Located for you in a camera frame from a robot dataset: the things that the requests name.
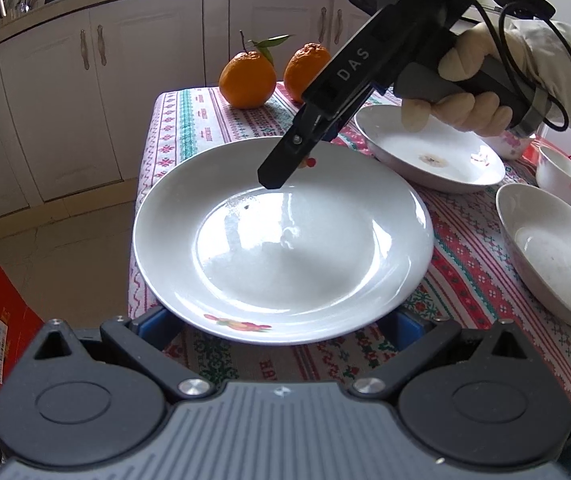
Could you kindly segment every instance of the white plate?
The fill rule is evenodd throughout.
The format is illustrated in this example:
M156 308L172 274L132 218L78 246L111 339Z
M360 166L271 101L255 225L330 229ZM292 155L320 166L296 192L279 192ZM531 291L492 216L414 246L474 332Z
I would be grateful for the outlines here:
M505 166L473 132L459 132L430 117L418 133L406 132L401 107L361 108L357 126L376 158L400 176L446 193L472 193L501 182Z
M333 338L380 319L433 253L424 203L400 176L321 142L280 190L256 170L278 138L186 160L150 190L134 253L158 299L206 332L258 344Z
M507 184L497 193L510 258L537 300L571 325L571 206L542 189Z

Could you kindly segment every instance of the patterned tablecloth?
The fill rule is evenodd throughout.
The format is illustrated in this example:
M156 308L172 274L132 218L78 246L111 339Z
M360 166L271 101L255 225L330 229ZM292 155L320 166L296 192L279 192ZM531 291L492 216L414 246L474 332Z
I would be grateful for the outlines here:
M392 95L369 104L398 104ZM156 101L140 169L137 208L145 194L179 162L218 144L249 137L282 135L296 105L279 84L258 110L234 110L217 88L170 92ZM333 142L370 155L351 121ZM535 184L527 162L506 165L504 182ZM513 318L543 355L571 399L571 327L549 314L510 264L499 231L495 195L449 195L415 186L430 211L435 252L425 278L406 301L421 316L448 315L468 328L489 328L499 317ZM130 258L128 309L137 317L158 304ZM376 326L316 344L292 347L230 342L188 327L166 352L204 377L299 381L332 379L347 384L394 356Z

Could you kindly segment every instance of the orange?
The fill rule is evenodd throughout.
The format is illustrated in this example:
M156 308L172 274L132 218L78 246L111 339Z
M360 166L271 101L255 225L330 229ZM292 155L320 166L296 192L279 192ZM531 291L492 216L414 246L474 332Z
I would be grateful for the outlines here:
M235 108L259 108L276 88L276 72L265 56L258 52L236 54L223 69L220 93Z
M318 43L308 43L298 50L287 64L283 83L294 102L302 103L303 91L332 59L328 49Z

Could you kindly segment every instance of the pink floral bowl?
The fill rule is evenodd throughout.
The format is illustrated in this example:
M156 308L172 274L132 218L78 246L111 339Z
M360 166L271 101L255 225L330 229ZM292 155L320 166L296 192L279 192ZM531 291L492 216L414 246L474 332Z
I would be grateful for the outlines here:
M527 147L536 139L532 134L526 139L519 139L510 132L503 132L496 137L483 137L483 141L491 147L503 160L518 160Z
M571 205L571 160L549 146L540 147L536 183Z

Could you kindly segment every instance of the plate rim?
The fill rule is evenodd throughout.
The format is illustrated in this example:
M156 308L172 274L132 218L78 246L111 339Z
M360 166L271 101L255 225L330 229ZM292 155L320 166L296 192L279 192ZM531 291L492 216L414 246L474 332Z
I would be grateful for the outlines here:
M519 247L519 245L517 244L517 242L515 241L514 237L512 235L510 235L507 227L505 227L505 222L503 219L503 214L501 213L501 208L499 208L499 195L501 193L502 190L504 190L504 188L507 187L531 187L533 189L536 189L537 192L542 192L545 193L546 195L549 195L551 197L553 197L558 203L562 203L563 205L566 205L568 208L571 209L571 205L569 205L568 203L566 203L564 200L560 199L558 196L550 193L549 191L546 191L544 189L541 189L538 186L532 186L531 184L525 184L523 182L509 182L507 184L504 184L503 186L501 186L499 188L499 190L497 191L497 195L495 197L495 205L497 208L497 213L499 214L499 221L501 222L501 226L503 227L503 229L505 230L506 233L508 233L508 236L510 236L510 241L512 242L512 244L514 245L514 247L517 249L517 251L519 251L519 255L523 258L524 262L527 264L527 266L529 267L530 271L537 277L537 279L539 279L539 281L548 289L549 293L553 295L554 299L563 306L563 308L565 308L570 314L571 314L571 308L568 306L568 303L566 303L565 300L563 300L562 298L559 297L557 291L552 288L548 282L546 282L543 277L540 275L539 271L536 270L536 268L533 266L533 264L530 262L530 260L528 259L528 257L525 255L525 253L521 250L521 247ZM521 277L521 274L517 271L517 268L512 264L512 266L515 268L515 271L517 272L517 275L519 276L519 278L521 278L521 280L525 283L525 280L523 280L523 277ZM539 298L537 298L534 293L530 290L530 293L536 298L537 301L539 301L539 303L541 303L541 301L539 300ZM567 324L567 321L559 318L555 313L550 312L549 309L541 303L541 306L550 314L552 314L555 318L557 318L558 320L565 322Z
M259 333L253 333L253 332L242 332L239 334L236 334L235 331L230 330L230 333L228 332L224 332L223 330L216 330L215 327L217 325L213 325L213 324L206 324L204 322L202 322L200 320L200 318L197 318L196 316L194 317L194 319L192 318L188 318L183 316L181 313L179 313L177 311L177 309L175 309L174 307L172 307L170 304L168 304L168 301L165 300L165 298L163 298L158 291L156 290L156 288L152 285L152 283L150 283L150 280L148 278L147 272L144 270L143 266L140 263L140 259L139 259L139 254L138 254L138 250L137 250L137 243L136 243L136 234L137 234L137 225L139 222L139 215L140 212L143 209L144 204L147 202L147 200L149 199L149 197L153 194L155 187L158 186L158 184L165 179L168 175L170 175L173 171L177 170L178 168L180 168L181 166L183 166L186 162L188 161L192 161L194 159L196 159L198 156L203 155L204 153L210 152L212 150L215 150L216 148L222 148L222 147L226 147L226 146L230 146L232 144L237 144L239 142L251 142L251 141L261 141L261 142L265 142L266 139L270 139L272 142L274 142L274 145L276 145L276 143L278 142L278 139L280 139L281 136L264 136L264 137L249 137L248 139L239 139L239 140L233 140L232 142L227 142L224 144L219 144L217 146L211 146L209 148L207 148L206 150L203 150L202 152L196 153L193 156L190 156L189 158L186 158L185 160L182 160L181 162L179 162L174 168L172 168L170 171L168 171L168 173L166 173L165 175L163 175L158 181L156 181L156 183L148 190L148 192L146 193L145 197L143 197L143 200L141 201L139 208L136 212L136 216L134 218L134 224L132 227L132 250L134 251L134 260L136 262L136 266L137 269L139 269L140 275L143 277L144 280L144 284L148 287L150 287L150 290L152 291L152 293L154 294L155 298L161 303L163 304L163 306L165 308L167 308L172 314L174 314L175 316L177 316L178 318L180 318L181 320L183 320L185 323L187 323L188 325L197 328L198 330L201 330L203 332L206 332L208 334L220 337L222 339L226 339L226 340L231 340L234 342L239 342L239 343L244 343L244 344L250 344L250 345L259 345L259 346L297 346L297 345L305 345L305 344L313 344L313 343L317 343L320 341L326 341L332 338L336 338L336 337L341 337L347 334L350 334L356 330L360 330L361 328L371 325L374 322L378 321L379 319L382 319L383 317L387 316L390 312L392 312L393 310L397 309L398 307L400 307L403 302L405 300L407 300L409 298L409 295L405 298L403 298L402 301L399 302L399 304L389 310L387 310L387 312L385 314L383 314L382 316L377 316L374 317L374 319L369 319L368 321L365 322L364 324L356 327L356 328L352 328L350 330L347 330L345 332L339 332L336 333L334 335L331 336L322 336L321 338L318 337L310 337L310 338L299 338L295 341L292 340L286 340L286 339L282 339L282 338L277 338L277 339L270 339L270 340L264 340L264 339L254 339L253 337L255 337L257 334ZM355 155L360 155L360 156L366 156L363 155L363 153L358 152L358 150L354 150L348 146L338 146L335 144L331 144L329 142L327 142L328 145L330 146L334 146L336 148L339 149L345 149L345 150L349 150L350 152L354 152ZM375 158L372 157L366 157L371 159L374 163L376 164L380 164L380 162L378 162ZM424 265L422 265L421 267L419 267L419 270L422 270L421 272L421 278L419 279L418 283L415 285L413 291L421 284L421 281L425 278L425 274L427 273L430 263L432 261L432 254L434 253L434 245L435 245L435 232L434 232L434 225L432 223L432 218L430 216L430 212L427 208L427 206L425 205L424 200L421 198L421 196L419 195L419 193L417 192L416 189L414 189L414 187L412 187L412 185L402 176L400 176L398 173L396 173L393 170L390 170L390 168L388 168L389 171L392 171L392 173L394 173L396 175L396 177L398 177L401 181L403 181L403 183L408 186L408 190L409 192L412 193L412 196L414 197L414 199L416 199L419 204L421 205L421 208L425 214L425 219L426 219L426 225L425 225L425 231L427 233L429 233L429 237L432 241L431 243L431 248L429 251L426 251L426 257L425 257L425 263Z
M440 179L440 180L443 180L443 181L448 182L448 183L450 183L450 184L454 184L454 185L456 185L456 186L465 186L465 187L470 187L470 188L472 188L472 189L479 190L479 189L484 189L485 187L488 187L488 186L495 186L496 184L500 184L501 182L503 182L503 180L504 180L504 178L505 178L505 173L506 173L506 172L505 172L505 164L504 164L503 160L501 160L501 157L499 157L499 156L497 155L497 152L495 152L495 151L485 142L485 140L483 140L483 138L481 138L481 137L479 137L479 136L477 136L477 137L478 137L478 139L480 140L480 142L481 142L484 146L486 146L486 148L489 149L489 151L494 155L494 157L496 157L496 158L499 160L499 163L501 164L501 166L502 166L502 168L503 168L501 178L498 179L498 180L495 181L495 182L488 182L487 184L472 184L471 182L463 182L462 180L455 180L455 179L453 179L453 178L448 178L448 177L446 177L446 176L442 176L442 175L439 175L439 174L436 174L436 173L432 173L431 171L427 171L425 168L422 168L422 167L420 167L420 166L417 166L417 165L415 165L415 164L412 164L411 162L408 162L408 161L406 161L406 160L403 160L403 159L401 159L401 158L398 158L398 156L396 156L396 155L394 155L393 153L389 152L388 150L386 150L385 148L383 148L380 144L378 144L377 142L375 142L375 141L372 139L372 137L369 136L369 135L364 131L364 129L359 125L359 120L358 120L358 118L359 118L359 115L360 115L361 113L366 113L366 110L369 110L370 108L379 108L379 107L393 107L393 108L399 108L399 109L401 108L401 107L398 106L398 105L388 105L388 104L376 104L376 105L371 105L371 106L364 106L364 107L362 107L362 108L355 114L355 124L357 125L357 129L359 130L359 133L365 138L365 140L366 140L367 142L371 142L374 146L376 146L377 148L379 148L382 152L385 152L385 153L387 153L388 155L390 155L391 157L393 157L394 160L396 160L396 161L398 161L399 163L402 163L402 164L407 164L407 165L410 166L411 168L413 168L413 169L415 169L415 170L417 170L417 171L420 171L421 173L423 173L423 174L425 174L425 175L427 175L427 176L434 177L434 178L438 178L438 179Z

